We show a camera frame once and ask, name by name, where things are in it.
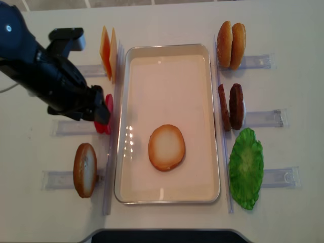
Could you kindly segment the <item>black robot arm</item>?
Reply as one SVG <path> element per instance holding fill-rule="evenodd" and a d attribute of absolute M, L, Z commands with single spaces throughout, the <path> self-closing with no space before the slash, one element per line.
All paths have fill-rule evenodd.
<path fill-rule="evenodd" d="M 85 47 L 82 28 L 57 28 L 42 47 L 16 6 L 1 2 L 1 72 L 48 105 L 48 114 L 106 125 L 111 112 L 100 86 L 88 87 L 69 60 Z"/>

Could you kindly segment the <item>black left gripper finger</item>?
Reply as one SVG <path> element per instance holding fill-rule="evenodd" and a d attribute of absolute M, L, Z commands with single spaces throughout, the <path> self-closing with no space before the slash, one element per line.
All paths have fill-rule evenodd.
<path fill-rule="evenodd" d="M 91 87 L 91 90 L 94 92 L 94 104 L 95 106 L 101 106 L 104 104 L 104 94 L 101 86 L 94 85 Z"/>

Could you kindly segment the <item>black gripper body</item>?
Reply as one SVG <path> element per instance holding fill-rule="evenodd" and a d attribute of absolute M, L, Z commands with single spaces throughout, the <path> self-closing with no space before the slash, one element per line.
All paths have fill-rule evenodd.
<path fill-rule="evenodd" d="M 63 77 L 48 77 L 47 88 L 48 114 L 90 121 L 89 109 L 95 107 L 94 92 L 86 82 L 77 86 Z"/>

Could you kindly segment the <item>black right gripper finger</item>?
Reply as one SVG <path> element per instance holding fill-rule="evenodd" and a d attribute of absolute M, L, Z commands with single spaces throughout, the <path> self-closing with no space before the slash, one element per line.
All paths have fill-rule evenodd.
<path fill-rule="evenodd" d="M 89 109 L 90 121 L 107 125 L 110 121 L 110 111 L 106 105 L 95 106 Z"/>

